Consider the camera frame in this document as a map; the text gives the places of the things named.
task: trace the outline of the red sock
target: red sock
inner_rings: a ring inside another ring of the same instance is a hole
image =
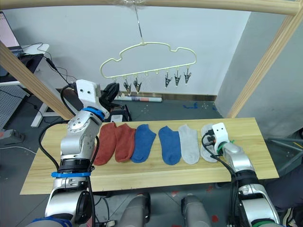
[[[117,162],[125,162],[131,158],[134,152],[134,134],[136,129],[130,128],[127,124],[116,128],[116,151],[115,159]]]
[[[116,148],[116,125],[114,122],[104,125],[100,130],[100,146],[94,161],[97,166],[106,164]]]

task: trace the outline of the light gray sock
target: light gray sock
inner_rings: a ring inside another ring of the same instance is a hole
[[[181,144],[181,155],[187,164],[194,164],[199,161],[199,145],[198,145],[198,132],[191,129],[187,124],[178,128]]]
[[[207,133],[208,130],[211,130],[212,126],[213,126],[213,124],[204,125],[203,128],[201,129],[201,136],[204,136],[205,133]],[[204,144],[209,143],[207,137],[208,136],[205,136],[204,139],[203,139]],[[213,146],[208,146],[207,148],[214,154],[214,147]],[[202,158],[204,158],[205,161],[207,161],[207,162],[217,162],[216,159],[210,157],[211,154],[203,147],[203,145],[201,145],[200,153],[201,153]]]

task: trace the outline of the sock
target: sock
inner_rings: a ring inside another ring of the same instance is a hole
[[[205,133],[207,133],[208,130],[211,130],[211,129],[212,129],[212,125],[213,125],[213,124],[204,125],[203,128],[201,129],[201,135],[204,136]],[[209,136],[205,136],[205,137],[204,137],[204,140],[203,140],[203,143],[204,143],[204,144],[208,144],[208,143],[209,143],[207,137],[209,137]],[[213,146],[208,146],[207,148],[208,148],[213,154],[215,154],[215,152],[214,152],[214,147],[213,147]],[[207,161],[207,162],[217,162],[216,159],[210,157],[211,154],[209,154],[209,152],[203,147],[203,145],[201,145],[200,154],[201,154],[202,158],[204,158],[204,160]]]
[[[148,128],[148,124],[138,126],[134,135],[134,153],[131,160],[135,163],[145,162],[155,138],[156,134]]]
[[[194,164],[199,161],[199,145],[198,145],[198,132],[191,129],[187,124],[178,128],[181,144],[181,155],[187,164]]]
[[[117,162],[125,162],[131,158],[134,152],[134,134],[136,129],[130,128],[127,124],[116,128],[116,151],[115,159]]]
[[[159,138],[163,161],[168,165],[177,164],[181,158],[179,133],[165,126],[159,130]]]
[[[116,125],[114,122],[102,126],[99,134],[100,146],[94,164],[106,164],[112,157],[116,148]]]

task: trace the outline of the computer monitor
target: computer monitor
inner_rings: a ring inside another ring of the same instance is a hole
[[[12,52],[22,51],[22,48],[11,30],[3,12],[0,12],[0,40]]]

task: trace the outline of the blue sock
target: blue sock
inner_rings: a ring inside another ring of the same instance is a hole
[[[148,124],[139,125],[134,135],[134,153],[131,160],[135,163],[145,162],[155,138],[156,134],[148,128]]]
[[[177,164],[181,158],[181,145],[178,131],[165,126],[159,130],[163,161],[168,165]]]

